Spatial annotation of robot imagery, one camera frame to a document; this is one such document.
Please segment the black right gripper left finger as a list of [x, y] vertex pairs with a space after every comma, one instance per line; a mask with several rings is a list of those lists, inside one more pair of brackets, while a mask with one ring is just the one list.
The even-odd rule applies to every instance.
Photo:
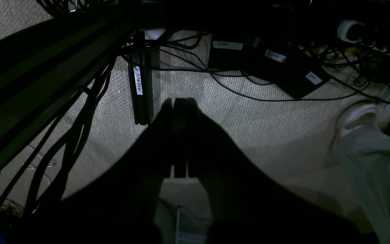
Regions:
[[154, 217], [161, 184], [170, 173], [165, 150], [171, 122], [172, 99], [167, 99], [115, 165], [33, 219], [29, 243], [160, 243]]

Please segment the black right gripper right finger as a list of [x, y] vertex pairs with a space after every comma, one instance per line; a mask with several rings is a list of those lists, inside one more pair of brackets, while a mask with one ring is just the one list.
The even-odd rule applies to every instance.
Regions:
[[257, 168], [192, 98], [174, 102], [188, 175], [207, 191], [208, 244], [377, 244], [348, 219], [317, 207]]

